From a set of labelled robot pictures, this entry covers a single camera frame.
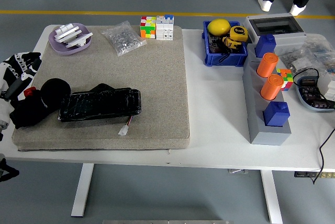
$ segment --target orange cup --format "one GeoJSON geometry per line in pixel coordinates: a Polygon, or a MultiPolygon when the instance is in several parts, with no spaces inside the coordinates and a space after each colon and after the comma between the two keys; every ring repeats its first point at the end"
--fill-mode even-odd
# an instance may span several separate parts
{"type": "Polygon", "coordinates": [[[256,72],[261,77],[269,77],[277,65],[279,58],[274,53],[265,53],[256,72]]]}
{"type": "Polygon", "coordinates": [[[274,100],[283,84],[284,80],[281,76],[270,75],[261,89],[261,96],[266,100],[274,100]]]}

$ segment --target blue bin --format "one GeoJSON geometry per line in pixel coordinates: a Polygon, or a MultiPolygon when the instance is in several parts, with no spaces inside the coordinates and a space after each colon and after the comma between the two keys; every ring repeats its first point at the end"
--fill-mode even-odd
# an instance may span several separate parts
{"type": "MultiPolygon", "coordinates": [[[[208,32],[207,26],[211,21],[204,21],[204,32],[202,34],[202,38],[205,43],[205,65],[213,66],[213,65],[230,65],[236,67],[242,67],[245,59],[248,56],[247,46],[245,42],[242,42],[242,46],[239,49],[238,53],[231,53],[226,59],[220,61],[222,59],[222,55],[220,53],[211,53],[209,51],[209,40],[208,40],[208,32]]],[[[240,23],[238,21],[230,21],[230,26],[238,26],[240,23]]]]}

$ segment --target gray floor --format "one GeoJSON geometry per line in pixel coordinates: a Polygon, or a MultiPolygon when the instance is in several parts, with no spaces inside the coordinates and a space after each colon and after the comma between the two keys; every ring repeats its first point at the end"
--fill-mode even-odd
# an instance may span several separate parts
{"type": "MultiPolygon", "coordinates": [[[[286,13],[292,0],[275,0],[270,14],[286,13]]],[[[140,15],[18,14],[7,10],[96,12],[180,12],[175,24],[201,29],[204,20],[220,13],[243,22],[262,14],[257,0],[1,0],[0,60],[32,51],[49,24],[115,25],[140,15]],[[193,16],[187,13],[211,13],[193,16]]],[[[307,33],[320,33],[335,47],[333,0],[310,0],[297,18],[307,33]]],[[[80,164],[9,161],[20,175],[0,184],[0,223],[102,223],[104,219],[223,219],[237,224],[269,223],[258,171],[230,175],[227,170],[180,167],[96,165],[83,218],[71,218],[80,164]]],[[[294,178],[274,172],[284,224],[334,223],[335,182],[294,178]]]]}

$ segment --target gray foam pad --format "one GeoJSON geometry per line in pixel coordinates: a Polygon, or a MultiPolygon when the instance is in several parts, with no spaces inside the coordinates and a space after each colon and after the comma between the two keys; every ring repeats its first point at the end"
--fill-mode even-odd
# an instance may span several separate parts
{"type": "MultiPolygon", "coordinates": [[[[184,149],[189,144],[187,89],[182,30],[173,41],[147,39],[147,45],[120,57],[101,34],[112,26],[87,26],[91,45],[73,55],[59,55],[50,44],[33,86],[48,79],[67,81],[72,92],[89,91],[100,83],[141,92],[142,112],[134,116],[126,136],[118,135],[128,118],[60,122],[56,111],[33,127],[15,129],[20,151],[84,149],[184,149]]],[[[133,26],[139,34],[139,26],[133,26]]]]}

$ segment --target purple dish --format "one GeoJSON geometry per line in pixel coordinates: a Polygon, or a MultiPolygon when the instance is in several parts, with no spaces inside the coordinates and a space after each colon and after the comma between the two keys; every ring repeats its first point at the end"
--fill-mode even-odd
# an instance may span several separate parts
{"type": "MultiPolygon", "coordinates": [[[[78,26],[79,29],[82,31],[80,34],[78,34],[78,37],[90,33],[88,31],[88,29],[84,25],[82,25],[82,24],[73,23],[73,26],[75,26],[75,27],[78,26]]],[[[73,46],[73,47],[67,48],[65,43],[63,43],[63,42],[56,42],[54,40],[54,36],[55,35],[56,35],[55,31],[53,31],[53,32],[51,32],[49,34],[49,42],[50,42],[52,48],[58,54],[61,54],[61,55],[71,55],[71,54],[77,53],[79,51],[82,51],[82,50],[86,49],[91,44],[91,37],[89,37],[89,38],[86,39],[86,44],[84,46],[82,46],[82,47],[73,46]]]]}

